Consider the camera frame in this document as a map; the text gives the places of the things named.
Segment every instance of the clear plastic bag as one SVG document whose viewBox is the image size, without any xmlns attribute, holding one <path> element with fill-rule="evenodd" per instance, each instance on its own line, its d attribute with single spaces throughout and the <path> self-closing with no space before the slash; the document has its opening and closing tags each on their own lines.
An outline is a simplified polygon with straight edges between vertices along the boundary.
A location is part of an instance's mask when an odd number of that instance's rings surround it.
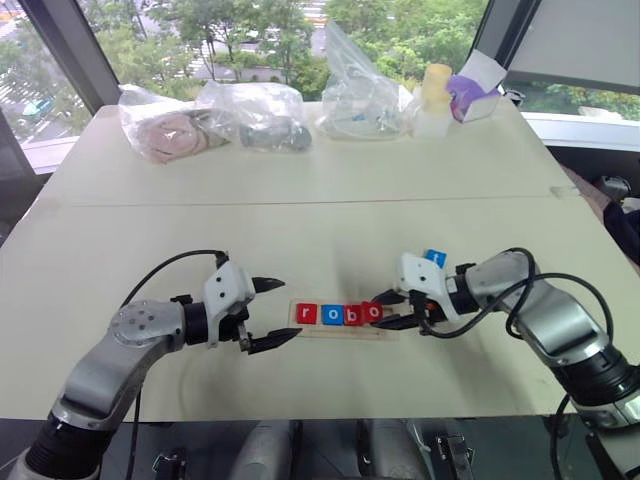
<svg viewBox="0 0 640 480">
<path fill-rule="evenodd" d="M 384 140 L 406 130 L 403 111 L 411 94 L 382 75 L 334 22 L 326 28 L 331 77 L 322 92 L 317 127 L 334 138 Z"/>
<path fill-rule="evenodd" d="M 237 145 L 263 151 L 304 151 L 311 146 L 302 95 L 286 85 L 209 81 L 196 105 L 215 105 L 209 128 Z"/>
<path fill-rule="evenodd" d="M 198 108 L 151 93 L 135 85 L 121 85 L 120 121 L 131 146 L 154 163 L 167 163 L 218 147 L 227 140 L 211 127 L 212 108 Z"/>
</svg>

